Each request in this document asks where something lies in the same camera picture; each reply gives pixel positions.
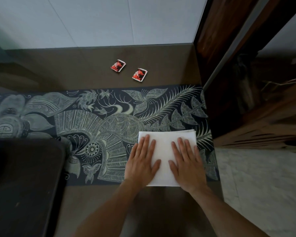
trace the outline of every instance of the small red packet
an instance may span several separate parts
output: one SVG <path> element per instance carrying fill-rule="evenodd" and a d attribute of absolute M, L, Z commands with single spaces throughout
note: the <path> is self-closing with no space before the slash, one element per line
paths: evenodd
<path fill-rule="evenodd" d="M 138 68 L 132 78 L 135 79 L 135 80 L 138 80 L 138 81 L 142 82 L 144 80 L 147 72 L 148 71 L 145 70 L 145 69 Z"/>
<path fill-rule="evenodd" d="M 121 60 L 117 60 L 117 62 L 113 66 L 111 66 L 111 69 L 116 72 L 120 72 L 125 65 L 126 65 L 125 62 Z"/>

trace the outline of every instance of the brown tabletop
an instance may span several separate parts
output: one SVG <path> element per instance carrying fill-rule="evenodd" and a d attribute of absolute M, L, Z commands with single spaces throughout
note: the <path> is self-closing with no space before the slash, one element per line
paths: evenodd
<path fill-rule="evenodd" d="M 24 75 L 37 82 L 36 91 L 200 83 L 192 44 L 11 50 L 8 53 L 32 72 Z M 110 69 L 117 59 L 126 62 L 120 73 Z M 142 83 L 131 78 L 137 68 L 148 71 Z M 220 181 L 208 182 L 208 185 L 222 199 Z M 55 236 L 70 236 L 117 187 L 66 187 Z M 121 234 L 137 235 L 215 236 L 215 233 L 198 204 L 181 188 L 146 187 L 131 206 Z"/>

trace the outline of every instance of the white wall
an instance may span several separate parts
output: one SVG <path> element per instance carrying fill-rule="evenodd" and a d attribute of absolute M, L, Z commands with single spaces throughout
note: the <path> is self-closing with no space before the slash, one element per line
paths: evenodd
<path fill-rule="evenodd" d="M 259 51 L 259 56 L 285 54 L 289 52 L 296 52 L 296 14 L 273 39 Z"/>
<path fill-rule="evenodd" d="M 191 43 L 207 0 L 0 0 L 0 47 Z"/>

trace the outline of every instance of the patterned fabric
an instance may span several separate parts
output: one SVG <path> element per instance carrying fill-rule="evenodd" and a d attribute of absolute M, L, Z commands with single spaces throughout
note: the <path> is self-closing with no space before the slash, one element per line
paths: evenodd
<path fill-rule="evenodd" d="M 219 180 L 200 86 L 0 95 L 0 137 L 56 138 L 66 145 L 67 185 L 124 179 L 139 131 L 194 129 L 208 180 Z"/>

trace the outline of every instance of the white paper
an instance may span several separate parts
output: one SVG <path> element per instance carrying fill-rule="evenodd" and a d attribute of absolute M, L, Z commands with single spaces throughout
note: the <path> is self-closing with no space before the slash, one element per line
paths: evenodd
<path fill-rule="evenodd" d="M 176 163 L 171 147 L 171 142 L 174 141 L 179 149 L 178 138 L 181 137 L 183 140 L 188 139 L 192 150 L 194 151 L 193 146 L 196 145 L 196 132 L 194 130 L 169 132 L 140 131 L 138 142 L 147 134 L 150 135 L 150 143 L 153 139 L 156 140 L 156 146 L 152 156 L 151 166 L 154 165 L 156 160 L 161 159 L 160 168 L 157 171 L 154 179 L 148 184 L 148 186 L 179 186 L 179 184 L 174 179 L 173 173 L 170 170 L 170 166 L 168 163 L 169 160 L 173 160 L 174 163 Z"/>

